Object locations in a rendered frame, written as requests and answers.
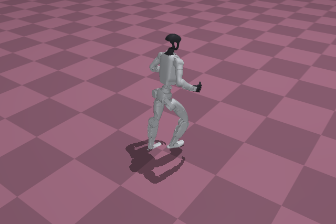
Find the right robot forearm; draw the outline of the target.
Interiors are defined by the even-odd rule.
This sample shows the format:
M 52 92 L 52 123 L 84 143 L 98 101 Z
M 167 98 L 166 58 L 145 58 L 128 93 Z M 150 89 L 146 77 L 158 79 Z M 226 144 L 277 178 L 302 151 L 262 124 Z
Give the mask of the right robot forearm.
M 196 91 L 197 87 L 187 83 L 184 79 L 181 80 L 182 88 L 189 91 Z

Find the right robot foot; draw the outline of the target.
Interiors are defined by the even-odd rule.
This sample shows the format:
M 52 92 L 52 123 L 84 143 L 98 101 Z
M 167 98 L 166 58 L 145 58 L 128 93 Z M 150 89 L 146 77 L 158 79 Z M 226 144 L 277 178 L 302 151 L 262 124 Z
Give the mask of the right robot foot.
M 184 144 L 184 141 L 183 140 L 179 140 L 177 141 L 173 147 L 170 147 L 170 145 L 167 146 L 167 148 L 175 148 L 175 147 L 180 147 Z

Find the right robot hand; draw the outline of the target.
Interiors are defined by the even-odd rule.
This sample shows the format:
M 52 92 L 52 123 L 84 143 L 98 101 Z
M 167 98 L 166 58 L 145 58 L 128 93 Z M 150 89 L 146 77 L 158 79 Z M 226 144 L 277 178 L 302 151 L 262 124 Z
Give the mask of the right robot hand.
M 201 82 L 199 82 L 199 85 L 193 85 L 194 87 L 197 87 L 197 89 L 196 89 L 196 91 L 194 91 L 194 92 L 200 92 L 200 90 L 201 90 Z

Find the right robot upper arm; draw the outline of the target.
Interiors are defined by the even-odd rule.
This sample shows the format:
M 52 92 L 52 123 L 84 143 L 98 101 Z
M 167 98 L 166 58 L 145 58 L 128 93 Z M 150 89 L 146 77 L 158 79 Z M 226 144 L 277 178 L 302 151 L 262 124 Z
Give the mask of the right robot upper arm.
M 175 74 L 176 74 L 176 86 L 182 87 L 181 80 L 183 76 L 183 65 L 184 61 L 178 57 L 174 57 L 173 65 L 175 66 Z

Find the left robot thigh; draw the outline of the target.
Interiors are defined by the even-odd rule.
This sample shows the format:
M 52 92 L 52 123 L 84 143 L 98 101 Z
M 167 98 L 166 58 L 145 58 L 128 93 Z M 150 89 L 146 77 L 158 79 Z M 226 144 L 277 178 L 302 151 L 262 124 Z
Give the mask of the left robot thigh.
M 154 100 L 154 117 L 149 119 L 149 125 L 152 127 L 156 127 L 159 123 L 159 120 L 161 118 L 163 109 L 164 109 L 164 104 L 160 102 L 156 96 L 158 91 L 157 89 L 152 90 L 152 96 L 155 98 Z

